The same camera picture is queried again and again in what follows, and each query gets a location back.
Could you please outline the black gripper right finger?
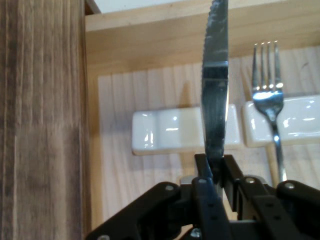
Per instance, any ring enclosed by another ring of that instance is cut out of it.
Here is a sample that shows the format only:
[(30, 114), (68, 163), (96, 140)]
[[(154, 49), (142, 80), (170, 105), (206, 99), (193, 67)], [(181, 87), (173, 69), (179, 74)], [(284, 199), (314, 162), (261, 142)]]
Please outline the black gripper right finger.
[(222, 185), (239, 221), (256, 221), (271, 240), (320, 238), (320, 191), (296, 180), (272, 187), (244, 175), (232, 155), (222, 160)]

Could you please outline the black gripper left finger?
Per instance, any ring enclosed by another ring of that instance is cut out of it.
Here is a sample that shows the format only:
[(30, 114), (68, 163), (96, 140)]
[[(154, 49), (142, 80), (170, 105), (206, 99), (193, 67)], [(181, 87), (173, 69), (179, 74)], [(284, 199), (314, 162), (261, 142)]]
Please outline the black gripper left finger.
[(195, 156), (200, 176), (189, 184), (161, 182), (91, 231), (88, 240), (173, 240), (192, 224), (203, 240), (230, 240), (232, 230), (218, 193), (231, 155), (210, 168)]

